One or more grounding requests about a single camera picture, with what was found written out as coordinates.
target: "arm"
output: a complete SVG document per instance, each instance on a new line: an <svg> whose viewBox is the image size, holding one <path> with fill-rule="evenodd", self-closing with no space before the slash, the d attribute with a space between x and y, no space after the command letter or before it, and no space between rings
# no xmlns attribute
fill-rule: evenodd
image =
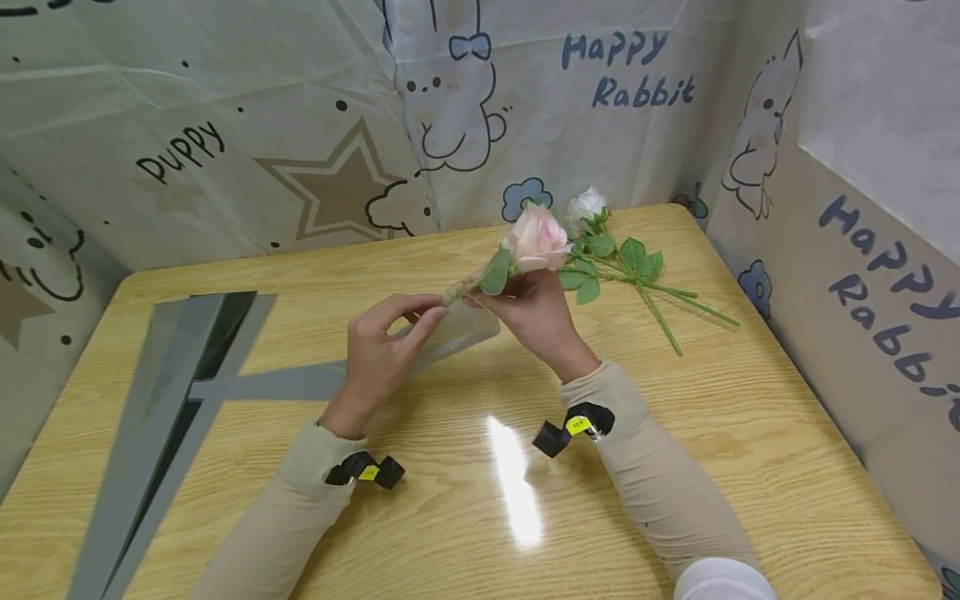
<svg viewBox="0 0 960 600"><path fill-rule="evenodd" d="M613 412L613 428L597 448L624 510L671 577L680 579L706 557L758 568L736 515L707 473L647 412L630 377L612 362L601 363L577 334L555 273L528 273L511 280L504 295L474 295L469 302L489 308L557 374L567 408L590 401Z"/></svg>
<svg viewBox="0 0 960 600"><path fill-rule="evenodd" d="M567 408L589 401L615 417L597 441L624 511L670 576L699 559L728 558L759 570L740 521L709 475L647 412L630 377L604 361L561 388Z"/></svg>
<svg viewBox="0 0 960 600"><path fill-rule="evenodd" d="M406 379L417 352L446 309L433 295L393 296L350 322L347 376L323 415L300 431L276 476L253 501L200 576L191 598L282 600L293 591L321 536L340 516L353 484L325 482L330 470L366 446L376 409ZM404 337L387 331L401 317Z"/></svg>
<svg viewBox="0 0 960 600"><path fill-rule="evenodd" d="M190 598L287 598L320 537L353 494L353 484L331 486L324 478L365 445L337 438L316 419L303 427L276 476L207 564Z"/></svg>

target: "brown star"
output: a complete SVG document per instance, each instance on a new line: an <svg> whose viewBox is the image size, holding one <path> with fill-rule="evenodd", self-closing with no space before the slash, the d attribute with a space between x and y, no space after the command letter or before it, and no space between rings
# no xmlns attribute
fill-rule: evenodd
<svg viewBox="0 0 960 600"><path fill-rule="evenodd" d="M367 202L401 178L384 172L364 119L350 128L327 160L254 160L303 202L296 239L346 230L371 240L393 237L392 231L371 225Z"/></svg>
<svg viewBox="0 0 960 600"><path fill-rule="evenodd" d="M131 181L153 197L156 214L162 215L179 211L200 218L200 210L197 207L196 200L204 195L204 191L196 185L177 180L168 180L164 185L152 177L137 178Z"/></svg>
<svg viewBox="0 0 960 600"><path fill-rule="evenodd" d="M20 325L24 319L42 317L55 312L31 294L22 283L0 273L0 337L13 349L20 348Z"/></svg>

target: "beige sleeve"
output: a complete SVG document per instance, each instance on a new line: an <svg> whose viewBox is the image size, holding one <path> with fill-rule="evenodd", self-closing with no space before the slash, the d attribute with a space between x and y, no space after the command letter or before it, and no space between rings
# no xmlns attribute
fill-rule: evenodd
<svg viewBox="0 0 960 600"><path fill-rule="evenodd" d="M569 408L591 402L610 409L600 456L627 516L676 580L695 561L729 558L759 570L740 521L709 475L647 412L634 382L616 363L561 388Z"/></svg>
<svg viewBox="0 0 960 600"><path fill-rule="evenodd" d="M331 486L327 473L364 441L340 440L308 423L276 476L210 559L190 598L280 600L290 596L307 559L350 501L354 484Z"/></svg>

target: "cartoon rabbit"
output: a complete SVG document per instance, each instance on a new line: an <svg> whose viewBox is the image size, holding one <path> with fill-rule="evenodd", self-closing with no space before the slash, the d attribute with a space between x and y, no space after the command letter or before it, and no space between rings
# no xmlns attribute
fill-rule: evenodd
<svg viewBox="0 0 960 600"><path fill-rule="evenodd" d="M797 30L786 45L783 58L770 58L757 74L733 139L730 168L721 183L736 194L737 200L755 219L770 216L772 202L764 183L777 169L783 114L790 106L803 66L800 30Z"/></svg>
<svg viewBox="0 0 960 600"><path fill-rule="evenodd" d="M484 104L496 88L479 0L384 0L394 85L422 171L474 171L486 164L506 120Z"/></svg>

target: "wooden table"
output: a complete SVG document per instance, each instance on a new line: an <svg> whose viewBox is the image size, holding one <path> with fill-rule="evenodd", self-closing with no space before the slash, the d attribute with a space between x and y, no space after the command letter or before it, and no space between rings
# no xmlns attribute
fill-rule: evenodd
<svg viewBox="0 0 960 600"><path fill-rule="evenodd" d="M619 211L612 231L662 249L662 282L694 289L727 327L659 295L677 357L634 290L604 283L572 308L740 516L780 598L934 598L939 585L866 472L685 211ZM393 293L442 292L502 228L138 273L123 282L0 508L0 589L62 597L154 304L256 289L278 299L242 373L343 358L345 326ZM669 597L591 442L549 460L558 383L509 331L434 366L378 416L374 455L407 469L357 490L300 597ZM227 402L129 589L181 598L305 420L307 401Z"/></svg>

